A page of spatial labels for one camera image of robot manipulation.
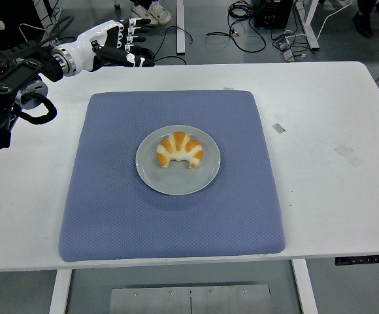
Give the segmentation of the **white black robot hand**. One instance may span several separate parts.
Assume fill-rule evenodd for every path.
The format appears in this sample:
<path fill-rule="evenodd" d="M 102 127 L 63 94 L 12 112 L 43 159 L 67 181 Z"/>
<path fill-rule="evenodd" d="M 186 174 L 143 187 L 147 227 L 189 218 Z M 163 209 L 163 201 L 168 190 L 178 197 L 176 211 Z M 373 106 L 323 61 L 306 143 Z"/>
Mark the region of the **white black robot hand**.
<path fill-rule="evenodd" d="M 107 63 L 153 67 L 154 61 L 139 56 L 140 47 L 135 45 L 146 40 L 140 34 L 150 30 L 149 23 L 145 18 L 109 20 L 83 32 L 76 41 L 59 45 L 54 53 L 61 56 L 64 75 L 71 77 L 81 71 L 96 71 Z"/>

